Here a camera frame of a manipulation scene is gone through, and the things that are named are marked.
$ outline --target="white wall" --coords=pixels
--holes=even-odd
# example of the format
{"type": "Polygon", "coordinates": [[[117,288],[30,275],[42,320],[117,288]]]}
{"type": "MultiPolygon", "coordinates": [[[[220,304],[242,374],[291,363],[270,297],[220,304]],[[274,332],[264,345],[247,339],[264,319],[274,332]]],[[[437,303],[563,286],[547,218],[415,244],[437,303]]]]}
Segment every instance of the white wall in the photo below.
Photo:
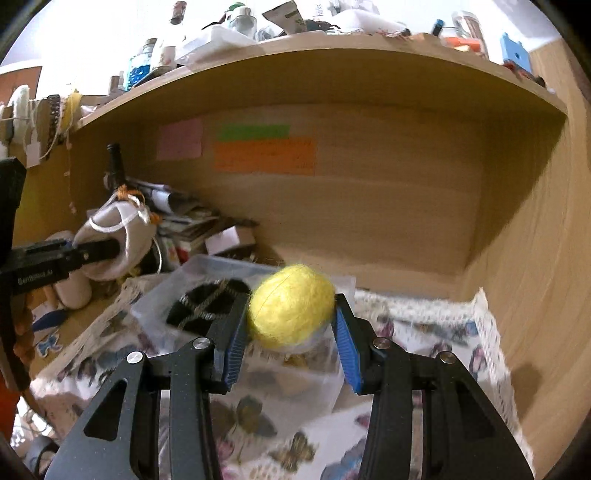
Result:
{"type": "MultiPolygon", "coordinates": [[[[281,0],[246,0],[259,19],[281,0]]],[[[144,41],[157,37],[170,18],[173,0],[52,0],[25,28],[2,67],[24,60],[43,64],[37,95],[106,93],[108,80],[125,70],[144,41]]],[[[197,31],[218,20],[231,0],[187,0],[185,24],[197,31]]],[[[316,0],[297,0],[309,18],[316,0]]],[[[528,0],[374,0],[389,20],[401,21],[414,33],[430,31],[436,19],[451,24],[455,10],[469,10],[482,24],[491,60],[501,61],[503,32],[522,41],[527,50],[558,37],[550,22],[528,0]]]]}

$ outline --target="yellow ball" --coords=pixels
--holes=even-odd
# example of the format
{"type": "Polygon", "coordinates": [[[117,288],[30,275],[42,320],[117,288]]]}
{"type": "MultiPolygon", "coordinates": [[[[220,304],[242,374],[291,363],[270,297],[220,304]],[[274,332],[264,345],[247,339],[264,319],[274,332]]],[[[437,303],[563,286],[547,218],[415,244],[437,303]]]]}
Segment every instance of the yellow ball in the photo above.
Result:
{"type": "Polygon", "coordinates": [[[267,278],[248,306],[251,335],[266,348],[307,340],[328,322],[335,309],[335,288],[306,265],[291,265],[267,278]]]}

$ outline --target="black fabric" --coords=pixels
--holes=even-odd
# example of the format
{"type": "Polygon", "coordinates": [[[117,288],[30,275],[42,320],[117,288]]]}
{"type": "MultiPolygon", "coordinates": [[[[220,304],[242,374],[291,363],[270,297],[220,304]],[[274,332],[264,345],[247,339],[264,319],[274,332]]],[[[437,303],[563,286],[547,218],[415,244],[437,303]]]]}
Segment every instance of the black fabric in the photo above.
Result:
{"type": "MultiPolygon", "coordinates": [[[[219,288],[219,283],[206,283],[192,289],[191,291],[187,292],[186,295],[194,304],[201,305],[211,295],[214,295],[219,288]]],[[[228,281],[226,288],[224,288],[221,293],[219,293],[219,295],[211,302],[211,304],[205,308],[205,312],[214,315],[226,316],[230,313],[230,310],[232,310],[232,305],[236,300],[236,293],[250,294],[250,292],[250,288],[248,288],[248,285],[246,285],[242,280],[231,279],[228,281]]],[[[192,309],[184,305],[179,299],[174,303],[172,309],[170,310],[170,313],[166,318],[166,323],[175,327],[179,327],[184,320],[186,320],[188,317],[192,317],[193,315],[192,309]]],[[[211,324],[212,321],[210,319],[199,316],[187,322],[186,325],[184,325],[183,330],[196,335],[205,336],[211,324]]]]}

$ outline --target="mask ear loop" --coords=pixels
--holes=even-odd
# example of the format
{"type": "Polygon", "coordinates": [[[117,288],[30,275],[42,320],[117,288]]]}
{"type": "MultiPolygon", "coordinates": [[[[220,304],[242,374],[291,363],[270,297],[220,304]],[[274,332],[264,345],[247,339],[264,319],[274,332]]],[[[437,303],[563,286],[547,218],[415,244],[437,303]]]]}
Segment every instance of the mask ear loop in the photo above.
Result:
{"type": "MultiPolygon", "coordinates": [[[[144,221],[144,223],[146,225],[148,223],[154,223],[156,225],[158,223],[160,223],[160,217],[156,213],[150,212],[150,209],[145,204],[144,194],[141,193],[139,190],[128,190],[126,185],[122,185],[121,187],[119,187],[117,189],[117,191],[113,195],[111,195],[109,200],[107,200],[107,202],[100,209],[103,209],[104,207],[109,206],[115,200],[117,200],[119,202],[127,201],[127,202],[131,203],[136,208],[135,213],[132,213],[131,215],[122,219],[116,225],[108,226],[108,227],[103,227],[103,226],[97,225],[96,222],[94,221],[94,219],[92,217],[90,217],[88,219],[88,223],[97,232],[106,233],[106,234],[115,233],[118,230],[121,230],[122,228],[124,228],[127,224],[129,224],[137,216],[139,216],[144,221]]],[[[156,250],[158,251],[158,271],[156,273],[159,274],[160,272],[162,272],[162,265],[163,265],[162,250],[160,248],[160,245],[158,244],[158,242],[156,241],[156,239],[154,237],[152,237],[152,243],[155,245],[156,250]]]]}

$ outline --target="plastic container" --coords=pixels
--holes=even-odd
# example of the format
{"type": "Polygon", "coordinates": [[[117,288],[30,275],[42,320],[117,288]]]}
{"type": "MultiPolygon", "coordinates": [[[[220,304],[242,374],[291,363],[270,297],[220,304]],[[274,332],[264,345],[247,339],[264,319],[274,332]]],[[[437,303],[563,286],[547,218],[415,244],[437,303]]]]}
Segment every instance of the plastic container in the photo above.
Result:
{"type": "Polygon", "coordinates": [[[338,25],[341,30],[362,30],[364,33],[396,33],[406,29],[400,22],[391,22],[380,15],[365,10],[345,10],[330,19],[330,23],[338,25]]]}
{"type": "Polygon", "coordinates": [[[176,61],[180,65],[190,65],[221,51],[247,47],[255,43],[256,41],[252,38],[242,35],[236,30],[230,30],[221,25],[212,25],[201,30],[196,38],[184,42],[178,49],[176,61]]]}
{"type": "MultiPolygon", "coordinates": [[[[224,278],[238,278],[251,290],[257,288],[276,267],[230,260],[208,255],[195,255],[181,268],[175,270],[167,280],[154,288],[135,303],[131,313],[138,319],[145,333],[162,351],[172,352],[194,338],[194,334],[183,332],[166,324],[166,318],[173,304],[185,292],[196,286],[224,278]]],[[[330,277],[335,290],[344,293],[352,305],[355,300],[354,277],[330,277]]]]}
{"type": "Polygon", "coordinates": [[[251,15],[248,7],[236,7],[226,15],[225,24],[230,30],[235,30],[242,35],[255,39],[256,18],[251,15]]]}
{"type": "MultiPolygon", "coordinates": [[[[162,353],[175,351],[194,338],[165,323],[178,298],[195,286],[220,278],[240,278],[251,289],[278,268],[221,257],[195,255],[168,279],[140,298],[131,313],[162,353]]],[[[353,304],[354,277],[330,277],[335,290],[344,293],[353,304]]],[[[252,395],[276,411],[290,412],[284,424],[276,425],[279,435],[291,437],[298,427],[332,412],[345,376],[331,328],[309,351],[288,355],[263,349],[251,342],[245,351],[240,377],[226,401],[237,404],[252,395]]]]}

